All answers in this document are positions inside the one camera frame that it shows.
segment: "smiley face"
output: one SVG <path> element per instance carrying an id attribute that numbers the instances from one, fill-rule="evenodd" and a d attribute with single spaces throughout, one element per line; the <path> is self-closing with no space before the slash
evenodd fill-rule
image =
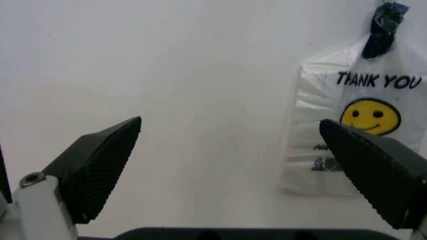
<path id="1" fill-rule="evenodd" d="M 390 103 L 377 98 L 361 98 L 347 105 L 340 122 L 373 135 L 386 135 L 398 129 L 401 114 Z"/>

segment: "screw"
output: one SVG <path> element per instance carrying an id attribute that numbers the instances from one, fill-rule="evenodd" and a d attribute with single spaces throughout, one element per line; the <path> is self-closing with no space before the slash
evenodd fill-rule
<path id="1" fill-rule="evenodd" d="M 26 176 L 24 176 L 21 181 L 19 182 L 19 186 L 21 189 L 24 189 L 26 187 L 32 186 L 36 183 L 39 183 L 43 180 L 45 180 L 45 174 L 43 172 L 33 172 Z"/>

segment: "white plastic bag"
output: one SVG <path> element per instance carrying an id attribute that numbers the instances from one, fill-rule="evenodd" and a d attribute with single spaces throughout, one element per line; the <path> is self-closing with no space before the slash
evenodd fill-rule
<path id="1" fill-rule="evenodd" d="M 332 119 L 418 151 L 427 127 L 427 60 L 396 39 L 364 59 L 363 40 L 302 65 L 286 152 L 284 187 L 306 194 L 357 192 L 319 133 Z"/>

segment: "yellow smiley face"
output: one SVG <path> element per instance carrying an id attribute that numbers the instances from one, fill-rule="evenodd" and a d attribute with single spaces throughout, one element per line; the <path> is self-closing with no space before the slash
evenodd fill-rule
<path id="1" fill-rule="evenodd" d="M 374 135 L 386 135 L 398 129 L 401 114 L 390 103 L 377 98 L 361 98 L 344 110 L 340 122 Z"/>

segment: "white wall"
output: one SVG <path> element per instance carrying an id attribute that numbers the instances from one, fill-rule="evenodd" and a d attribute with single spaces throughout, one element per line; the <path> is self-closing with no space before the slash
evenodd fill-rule
<path id="1" fill-rule="evenodd" d="M 299 64 L 368 33 L 374 0 L 2 0 L 0 139 L 12 187 L 78 136 L 143 133 L 82 235 L 147 226 L 392 230 L 363 198 L 277 188 Z M 426 50 L 426 1 L 399 34 Z"/>

